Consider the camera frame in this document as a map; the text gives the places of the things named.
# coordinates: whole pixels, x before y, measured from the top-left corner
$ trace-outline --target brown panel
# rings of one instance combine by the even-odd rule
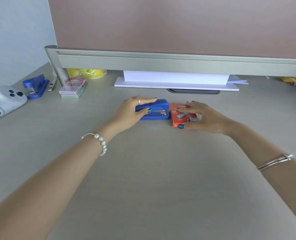
[[[49,0],[60,48],[296,58],[296,0]]]

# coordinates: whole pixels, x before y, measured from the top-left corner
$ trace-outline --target stapler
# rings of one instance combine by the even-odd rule
[[[157,101],[154,103],[137,105],[135,111],[138,112],[145,108],[152,109],[152,112],[149,114],[146,114],[140,120],[169,120],[170,119],[170,113],[168,111],[169,103],[166,99],[157,99]]]
[[[22,84],[25,88],[30,90],[30,93],[27,96],[28,99],[39,99],[44,94],[49,84],[49,80],[45,79],[45,76],[41,74],[39,76],[24,80]]]

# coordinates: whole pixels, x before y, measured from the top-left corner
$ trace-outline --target table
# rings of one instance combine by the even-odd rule
[[[40,73],[49,64],[30,77]],[[296,156],[296,88],[285,83],[242,76],[238,92],[188,95],[116,88],[117,76],[89,80],[79,99],[62,99],[57,83],[0,118],[0,201],[136,95],[202,101]],[[49,239],[289,240],[296,217],[230,138],[140,121],[109,143]]]

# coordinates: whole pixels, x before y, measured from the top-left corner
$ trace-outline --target bracelet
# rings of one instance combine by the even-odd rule
[[[269,163],[266,163],[266,164],[264,164],[262,166],[257,167],[257,169],[261,171],[262,169],[269,168],[270,166],[276,165],[276,164],[281,163],[283,161],[290,161],[292,156],[293,155],[290,155],[290,154],[286,155],[285,154],[280,158],[277,158],[277,159],[275,159],[273,161],[270,161]]]
[[[87,135],[93,135],[96,139],[98,139],[99,141],[101,141],[102,153],[100,154],[100,156],[105,155],[106,154],[106,151],[107,151],[107,145],[106,145],[106,142],[103,140],[103,138],[100,137],[99,134],[88,133],[88,134],[84,135],[83,137],[81,137],[81,139],[83,139]]]

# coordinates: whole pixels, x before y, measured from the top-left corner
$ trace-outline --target yellow plastic wrapper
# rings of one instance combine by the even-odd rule
[[[107,74],[107,70],[67,68],[69,77],[96,79]]]
[[[283,82],[285,83],[295,83],[296,82],[296,77],[292,77],[292,76],[280,76],[279,77]]]

